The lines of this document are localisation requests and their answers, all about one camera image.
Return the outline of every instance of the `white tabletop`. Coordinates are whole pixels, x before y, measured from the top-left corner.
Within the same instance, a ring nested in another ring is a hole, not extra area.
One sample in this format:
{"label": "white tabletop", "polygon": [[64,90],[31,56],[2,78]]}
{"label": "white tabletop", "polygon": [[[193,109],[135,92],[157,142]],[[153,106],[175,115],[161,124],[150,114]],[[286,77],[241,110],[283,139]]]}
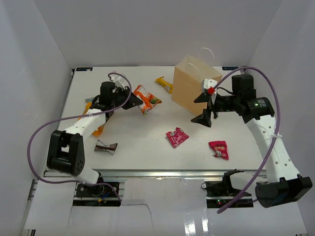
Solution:
{"label": "white tabletop", "polygon": [[[171,100],[171,94],[154,82],[164,76],[173,81],[173,66],[141,67],[94,67],[92,71],[76,71],[65,104],[63,117],[81,114],[86,105],[85,98],[99,94],[102,82],[112,71],[123,73],[132,84],[138,85],[162,100],[147,115],[142,115],[137,107],[127,111],[119,109],[105,124],[104,132],[98,138],[90,136],[85,145],[85,159],[94,169],[106,170],[256,170],[261,163],[256,142],[236,113],[220,113],[212,120],[211,128],[191,123],[194,115]],[[231,89],[231,79],[223,87]],[[60,130],[73,125],[75,120],[60,123]],[[165,133],[182,128],[189,138],[173,148]],[[97,139],[105,144],[118,143],[114,155],[94,152]],[[225,140],[229,160],[213,157],[209,141]]]}

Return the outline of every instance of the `paper bag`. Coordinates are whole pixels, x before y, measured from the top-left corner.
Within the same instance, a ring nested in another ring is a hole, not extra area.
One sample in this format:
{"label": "paper bag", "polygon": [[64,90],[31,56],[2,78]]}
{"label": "paper bag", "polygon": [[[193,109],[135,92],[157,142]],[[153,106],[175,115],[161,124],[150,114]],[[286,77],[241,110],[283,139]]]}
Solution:
{"label": "paper bag", "polygon": [[200,115],[207,103],[194,103],[201,94],[204,79],[220,81],[222,74],[202,60],[187,55],[175,66],[172,100],[195,116]]}

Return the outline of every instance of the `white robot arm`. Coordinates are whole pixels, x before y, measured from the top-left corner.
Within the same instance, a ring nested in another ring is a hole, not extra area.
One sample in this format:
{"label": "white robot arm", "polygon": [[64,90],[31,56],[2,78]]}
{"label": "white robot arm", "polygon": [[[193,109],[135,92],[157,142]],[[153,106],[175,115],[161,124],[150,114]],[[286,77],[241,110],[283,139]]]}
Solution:
{"label": "white robot arm", "polygon": [[[276,119],[270,101],[266,97],[256,98],[252,75],[232,76],[233,92],[229,92],[231,95],[228,96],[217,94],[213,88],[216,84],[211,79],[203,81],[202,94],[194,102],[207,102],[207,108],[191,121],[211,127],[211,113],[216,119],[218,112],[236,112],[242,116],[264,157],[275,136]],[[311,179],[302,177],[293,165],[279,134],[265,167],[267,179],[257,177],[246,190],[256,196],[263,207],[295,202],[313,186]],[[222,185],[227,192],[233,192],[235,189],[242,190],[251,179],[252,175],[233,170],[224,174]]]}
{"label": "white robot arm", "polygon": [[[100,95],[96,96],[88,110],[88,116],[81,118],[71,127],[55,130],[50,139],[47,167],[71,175],[75,179],[88,184],[98,183],[100,175],[85,163],[84,142],[100,126],[113,115],[113,109],[121,106],[130,93],[125,87],[123,78],[111,77],[111,82],[103,82]],[[123,109],[141,105],[143,102],[133,93]]]}

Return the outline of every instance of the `white enclosure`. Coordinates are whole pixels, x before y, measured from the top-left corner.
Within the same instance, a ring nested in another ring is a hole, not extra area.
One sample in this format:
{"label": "white enclosure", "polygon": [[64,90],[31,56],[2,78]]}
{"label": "white enclosure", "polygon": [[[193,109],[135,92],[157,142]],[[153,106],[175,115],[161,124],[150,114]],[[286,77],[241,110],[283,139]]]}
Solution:
{"label": "white enclosure", "polygon": [[[0,235],[19,235],[32,174],[26,150],[40,125],[58,118],[78,66],[175,65],[211,48],[212,65],[251,65],[274,84],[283,142],[314,181],[315,2],[312,0],[0,0]],[[272,98],[256,76],[258,95]],[[51,125],[33,142],[40,172]],[[315,235],[315,197],[299,201]]]}

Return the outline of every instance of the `white bag handle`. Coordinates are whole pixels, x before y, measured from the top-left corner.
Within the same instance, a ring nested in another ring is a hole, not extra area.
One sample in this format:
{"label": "white bag handle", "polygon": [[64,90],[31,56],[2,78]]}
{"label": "white bag handle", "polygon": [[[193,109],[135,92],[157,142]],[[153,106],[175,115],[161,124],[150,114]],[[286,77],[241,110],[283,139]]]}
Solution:
{"label": "white bag handle", "polygon": [[186,70],[187,70],[187,66],[188,66],[188,65],[192,65],[193,67],[196,68],[196,70],[198,71],[198,74],[199,74],[199,81],[200,81],[200,71],[199,71],[199,69],[197,68],[197,66],[195,66],[194,64],[188,62],[188,63],[186,64],[186,67],[185,67],[185,73],[187,73]]}
{"label": "white bag handle", "polygon": [[201,48],[201,49],[200,49],[199,59],[201,59],[202,49],[206,49],[206,50],[208,50],[208,51],[210,51],[210,52],[211,52],[211,54],[212,54],[212,58],[213,58],[213,62],[212,62],[212,64],[214,64],[214,63],[215,63],[215,55],[213,54],[213,52],[212,52],[212,51],[211,51],[211,49],[209,49],[209,48]]}

